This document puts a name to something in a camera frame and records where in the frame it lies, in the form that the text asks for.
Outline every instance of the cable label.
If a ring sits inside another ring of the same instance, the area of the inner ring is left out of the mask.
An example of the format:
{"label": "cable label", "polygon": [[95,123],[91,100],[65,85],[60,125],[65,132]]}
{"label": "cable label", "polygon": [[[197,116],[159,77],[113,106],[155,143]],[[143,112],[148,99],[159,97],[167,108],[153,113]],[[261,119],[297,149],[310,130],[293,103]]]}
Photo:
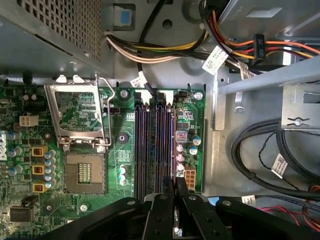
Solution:
{"label": "cable label", "polygon": [[242,196],[241,199],[243,204],[256,205],[255,195]]}
{"label": "cable label", "polygon": [[254,75],[249,71],[248,65],[243,63],[242,61],[238,62],[240,68],[241,79],[249,79]]}
{"label": "cable label", "polygon": [[138,74],[139,74],[139,76],[137,78],[131,80],[130,83],[131,83],[132,87],[134,87],[134,88],[144,88],[145,84],[148,81],[147,81],[143,71],[140,71]]}
{"label": "cable label", "polygon": [[271,168],[271,171],[277,175],[279,178],[283,178],[283,174],[288,166],[288,163],[284,159],[284,157],[279,153],[278,156],[276,157],[274,164]]}
{"label": "cable label", "polygon": [[219,46],[216,46],[204,62],[202,69],[207,71],[211,75],[215,75],[218,69],[227,60],[227,58],[227,53],[223,51]]}

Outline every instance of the screw hole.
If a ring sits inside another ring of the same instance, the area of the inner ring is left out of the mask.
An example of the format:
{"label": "screw hole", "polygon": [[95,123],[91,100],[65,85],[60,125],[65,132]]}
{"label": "screw hole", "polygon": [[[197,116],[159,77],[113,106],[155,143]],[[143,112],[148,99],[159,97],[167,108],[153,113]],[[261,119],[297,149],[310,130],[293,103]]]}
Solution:
{"label": "screw hole", "polygon": [[214,236],[220,236],[220,232],[219,232],[219,231],[216,231],[216,230],[213,230],[213,231],[212,231],[212,234],[213,234]]}
{"label": "screw hole", "polygon": [[159,236],[159,235],[161,235],[161,232],[156,229],[156,230],[154,230],[154,235],[158,235]]}
{"label": "screw hole", "polygon": [[172,28],[172,25],[173,25],[173,23],[172,23],[172,21],[170,20],[170,19],[166,19],[166,20],[164,20],[163,22],[162,22],[162,27],[164,28],[164,29],[171,29]]}

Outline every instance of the ram slot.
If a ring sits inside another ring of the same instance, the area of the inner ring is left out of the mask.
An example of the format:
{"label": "ram slot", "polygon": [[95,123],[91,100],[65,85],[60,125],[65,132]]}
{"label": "ram slot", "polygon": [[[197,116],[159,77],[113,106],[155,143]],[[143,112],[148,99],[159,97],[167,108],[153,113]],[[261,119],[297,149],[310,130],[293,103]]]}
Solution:
{"label": "ram slot", "polygon": [[151,154],[151,114],[142,104],[135,106],[134,133],[134,196],[143,202],[148,194],[148,176]]}
{"label": "ram slot", "polygon": [[155,113],[155,193],[162,191],[162,178],[171,176],[171,118],[166,105],[158,104]]}

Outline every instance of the perforated metal grille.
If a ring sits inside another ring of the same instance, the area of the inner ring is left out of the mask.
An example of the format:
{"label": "perforated metal grille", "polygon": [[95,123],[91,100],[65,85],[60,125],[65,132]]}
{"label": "perforated metal grille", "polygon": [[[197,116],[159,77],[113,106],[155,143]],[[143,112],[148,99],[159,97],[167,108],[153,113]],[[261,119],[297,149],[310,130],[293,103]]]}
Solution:
{"label": "perforated metal grille", "polygon": [[17,0],[17,4],[100,62],[101,0]]}

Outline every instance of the motherboard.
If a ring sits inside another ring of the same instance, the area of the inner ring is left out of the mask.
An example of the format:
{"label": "motherboard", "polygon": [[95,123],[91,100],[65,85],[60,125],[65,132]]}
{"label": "motherboard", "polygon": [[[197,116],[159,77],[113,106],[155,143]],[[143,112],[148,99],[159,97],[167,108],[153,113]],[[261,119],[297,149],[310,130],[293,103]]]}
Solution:
{"label": "motherboard", "polygon": [[[55,92],[55,118],[44,86],[0,88],[0,240],[36,238],[125,197],[143,202],[162,177],[201,191],[204,90],[153,98],[99,87],[98,110],[96,96]],[[102,139],[88,137],[101,128]]]}

